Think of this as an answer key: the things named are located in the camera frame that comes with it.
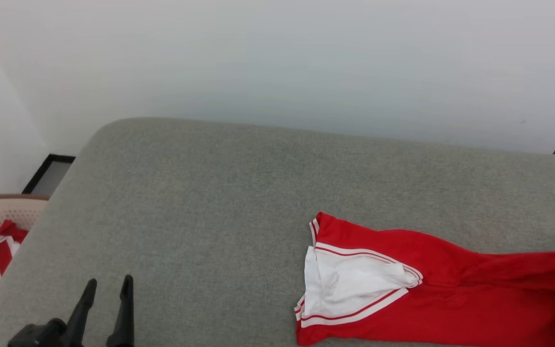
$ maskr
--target red garment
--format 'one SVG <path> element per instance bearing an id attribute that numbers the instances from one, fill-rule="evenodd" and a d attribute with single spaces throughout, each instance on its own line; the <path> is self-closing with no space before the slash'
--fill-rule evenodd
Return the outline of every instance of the red garment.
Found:
<path id="1" fill-rule="evenodd" d="M 306 316 L 304 296 L 295 308 L 299 345 L 338 337 L 555 347 L 555 252 L 479 254 L 424 233 L 378 232 L 324 213 L 310 227 L 315 251 L 403 263 L 418 282 L 338 317 Z"/>
<path id="2" fill-rule="evenodd" d="M 13 253 L 19 243 L 22 243 L 29 231 L 19 229 L 10 220 L 5 220 L 0 226 L 0 273 L 3 275 L 12 261 Z"/>

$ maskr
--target white lining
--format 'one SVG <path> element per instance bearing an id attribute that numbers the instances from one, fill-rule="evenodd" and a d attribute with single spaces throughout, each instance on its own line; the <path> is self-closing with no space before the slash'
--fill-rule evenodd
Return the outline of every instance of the white lining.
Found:
<path id="1" fill-rule="evenodd" d="M 378 312 L 379 310 L 383 309 L 384 307 L 387 307 L 397 299 L 407 294 L 408 293 L 407 288 L 413 288 L 422 283 L 423 275 L 421 274 L 421 272 L 419 272 L 419 270 L 417 270 L 416 268 L 413 268 L 412 266 L 408 266 L 407 264 L 403 264 L 402 262 L 399 262 L 385 254 L 382 254 L 373 250 L 368 250 L 366 248 L 346 249 L 346 248 L 339 248 L 336 246 L 332 246 L 330 244 L 326 244 L 322 242 L 317 242 L 316 236 L 318 235 L 319 229 L 320 229 L 320 226 L 318 224 L 317 219 L 312 220 L 310 222 L 310 231 L 312 233 L 312 242 L 314 244 L 314 247 L 310 247 L 310 248 L 313 249 L 314 253 L 327 254 L 327 255 L 330 254 L 335 257 L 345 257 L 345 258 L 371 257 L 385 264 L 391 264 L 391 263 L 400 264 L 403 266 L 404 271 L 406 271 L 407 273 L 410 273 L 410 280 L 407 283 L 403 283 L 403 286 L 401 288 L 396 289 L 393 292 L 390 292 L 390 294 L 387 294 L 387 292 L 384 292 L 384 293 L 381 293 L 376 298 L 370 299 L 370 301 L 368 302 L 370 304 L 373 303 L 373 305 L 368 304 L 370 305 L 369 307 L 361 306 L 361 301 L 359 301 L 359 304 L 355 305 L 358 307 L 353 307 L 351 313 L 344 314 L 342 310 L 342 313 L 338 314 L 337 316 L 327 314 L 328 312 L 318 312 L 317 310 L 313 309 L 309 305 L 306 305 L 306 301 L 305 301 L 306 295 L 304 294 L 302 298 L 299 300 L 299 302 L 297 303 L 297 306 L 295 307 L 295 318 L 297 319 L 297 321 L 300 321 L 301 327 L 310 327 L 311 325 L 339 325 L 339 324 L 351 323 L 353 321 L 358 321 L 358 320 L 367 318 L 371 314 Z M 317 301 L 317 295 L 315 294 L 313 296 L 315 299 L 313 301 Z"/>
<path id="2" fill-rule="evenodd" d="M 341 255 L 308 247 L 302 317 L 343 318 L 367 309 L 394 291 L 412 288 L 418 277 L 402 263 L 373 254 Z"/>
<path id="3" fill-rule="evenodd" d="M 361 320 L 364 318 L 367 318 L 368 316 L 371 316 L 372 314 L 378 312 L 379 310 L 383 309 L 384 307 L 387 307 L 389 305 L 391 305 L 395 300 L 403 297 L 405 294 L 408 293 L 408 289 L 406 288 L 401 288 L 399 290 L 397 290 L 396 292 L 394 292 L 393 294 L 389 295 L 387 298 L 384 298 L 383 300 L 379 301 L 378 303 L 376 303 L 373 306 L 368 307 L 365 310 L 362 310 L 361 312 L 353 315 L 353 316 L 349 316 L 349 317 L 345 317 L 345 318 L 339 318 L 339 319 L 326 319 L 326 318 L 322 318 L 322 317 L 313 317 L 312 318 L 308 318 L 305 319 L 303 318 L 301 320 L 301 327 L 305 328 L 305 327 L 310 327 L 311 325 L 339 325 L 339 324 L 344 324 L 344 323 L 352 323 L 353 321 L 357 321 L 357 320 Z"/>
<path id="4" fill-rule="evenodd" d="M 6 242 L 8 247 L 10 248 L 10 254 L 14 257 L 14 254 L 16 254 L 16 252 L 18 251 L 18 248 L 20 248 L 20 244 L 16 241 L 14 241 L 14 239 L 11 236 L 2 236 L 0 235 L 0 243 Z"/>
<path id="5" fill-rule="evenodd" d="M 330 244 L 326 244 L 326 243 L 322 243 L 322 242 L 318 242 L 315 245 L 315 247 L 326 248 L 327 250 L 337 252 L 337 253 L 341 253 L 341 254 L 347 254 L 347 255 L 357 254 L 357 253 L 369 253 L 369 254 L 375 255 L 376 257 L 379 257 L 381 259 L 385 259 L 386 261 L 402 264 L 405 269 L 412 272 L 419 279 L 418 283 L 416 283 L 413 286 L 410 286 L 409 288 L 414 288 L 415 286 L 418 286 L 422 283 L 423 275 L 421 274 L 421 272 L 419 272 L 419 270 L 417 270 L 416 268 L 413 268 L 412 266 L 408 266 L 407 264 L 404 264 L 403 262 L 399 262 L 399 261 L 393 259 L 392 257 L 389 257 L 389 256 L 384 255 L 382 253 L 378 253 L 378 252 L 373 251 L 373 250 L 368 250 L 367 248 L 354 248 L 354 249 L 349 250 L 349 249 L 346 249 L 346 248 L 339 248 L 339 247 L 331 246 Z"/>

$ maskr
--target white trim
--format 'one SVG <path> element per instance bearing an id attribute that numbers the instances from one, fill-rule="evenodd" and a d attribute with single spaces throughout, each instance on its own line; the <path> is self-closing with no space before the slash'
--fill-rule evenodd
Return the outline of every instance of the white trim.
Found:
<path id="1" fill-rule="evenodd" d="M 393 262 L 393 263 L 402 264 L 406 270 L 409 270 L 411 273 L 413 273 L 415 275 L 415 277 L 417 277 L 418 280 L 419 280 L 416 285 L 413 285 L 413 287 L 418 286 L 422 283 L 423 274 L 421 274 L 421 272 L 419 272 L 419 270 L 417 270 L 416 268 L 413 268 L 412 266 L 408 266 L 407 264 L 404 264 L 401 261 L 397 261 L 397 260 L 393 259 L 392 257 L 389 257 L 388 255 L 378 253 L 378 252 L 373 251 L 373 250 L 368 250 L 367 248 L 354 248 L 354 249 L 349 250 L 349 249 L 346 249 L 346 248 L 339 248 L 339 247 L 331 246 L 330 244 L 326 244 L 326 243 L 322 243 L 322 242 L 318 242 L 315 245 L 315 247 L 326 248 L 327 250 L 337 252 L 337 253 L 342 253 L 342 254 L 368 253 L 368 254 L 371 254 L 371 255 L 375 255 L 376 257 L 378 257 L 380 259 L 385 259 L 385 260 L 388 260 L 388 261 Z"/>
<path id="2" fill-rule="evenodd" d="M 310 222 L 310 231 L 312 232 L 312 246 L 316 245 L 316 233 L 314 231 L 314 227 L 312 226 L 312 222 Z"/>
<path id="3" fill-rule="evenodd" d="M 372 258 L 376 259 L 377 261 L 381 261 L 385 264 L 399 264 L 399 265 L 402 265 L 402 267 L 404 268 L 404 270 L 406 272 L 410 273 L 417 280 L 416 283 L 414 283 L 412 285 L 409 285 L 406 288 L 414 288 L 414 287 L 416 287 L 416 286 L 418 286 L 422 283 L 422 275 L 415 268 L 407 266 L 403 262 L 397 262 L 394 259 L 392 259 L 391 257 L 385 256 L 385 255 L 379 256 L 379 255 L 376 255 L 376 254 L 372 254 L 371 251 L 370 252 L 367 252 L 367 251 L 366 252 L 356 252 L 356 253 L 352 253 L 352 254 L 347 254 L 347 253 L 340 252 L 341 254 L 337 254 L 337 253 L 335 253 L 335 251 L 325 250 L 321 246 L 318 246 L 317 248 L 314 247 L 314 251 L 315 251 L 315 253 L 336 255 L 338 257 L 372 257 Z"/>
<path id="4" fill-rule="evenodd" d="M 10 254 L 14 257 L 14 254 L 16 254 L 16 252 L 18 251 L 18 248 L 20 248 L 20 244 L 16 241 L 14 241 L 14 239 L 11 236 L 2 236 L 0 234 L 0 243 L 6 242 L 8 245 L 8 248 L 10 248 Z"/>
<path id="5" fill-rule="evenodd" d="M 367 318 L 368 316 L 371 316 L 372 314 L 378 312 L 384 307 L 391 305 L 394 301 L 403 297 L 407 293 L 408 293 L 408 289 L 401 288 L 396 292 L 394 292 L 393 294 L 389 295 L 387 298 L 384 298 L 383 300 L 379 301 L 375 305 L 370 306 L 367 309 L 346 318 L 326 319 L 323 317 L 313 317 L 313 316 L 312 318 L 309 318 L 309 319 L 302 318 L 301 327 L 305 328 L 305 327 L 310 327 L 311 325 L 339 325 L 339 324 L 345 324 L 345 323 L 352 323 L 353 321 L 361 320 L 361 319 Z"/>
<path id="6" fill-rule="evenodd" d="M 305 300 L 305 294 L 297 301 L 297 305 L 295 306 L 295 310 L 301 309 L 301 303 Z"/>
<path id="7" fill-rule="evenodd" d="M 312 220 L 312 223 L 314 224 L 314 228 L 317 231 L 317 235 L 318 235 L 318 233 L 320 233 L 320 225 L 318 224 L 318 220 L 315 218 Z"/>

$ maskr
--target red jersey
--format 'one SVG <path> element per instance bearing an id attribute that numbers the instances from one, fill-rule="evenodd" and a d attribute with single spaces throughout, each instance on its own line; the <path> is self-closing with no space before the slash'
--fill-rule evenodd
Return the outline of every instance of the red jersey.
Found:
<path id="1" fill-rule="evenodd" d="M 480 254 L 318 213 L 297 342 L 328 337 L 555 347 L 555 252 Z"/>

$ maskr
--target gray fabric upholstery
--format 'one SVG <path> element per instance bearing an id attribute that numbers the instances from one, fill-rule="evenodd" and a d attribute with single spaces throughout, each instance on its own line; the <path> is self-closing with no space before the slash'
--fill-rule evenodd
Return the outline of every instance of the gray fabric upholstery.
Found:
<path id="1" fill-rule="evenodd" d="M 92 277 L 84 344 L 103 346 L 125 274 L 139 347 L 294 346 L 307 224 L 318 211 L 479 252 L 552 251 L 555 156 L 117 121 L 84 148 L 0 282 L 0 346 L 27 323 L 66 320 Z"/>

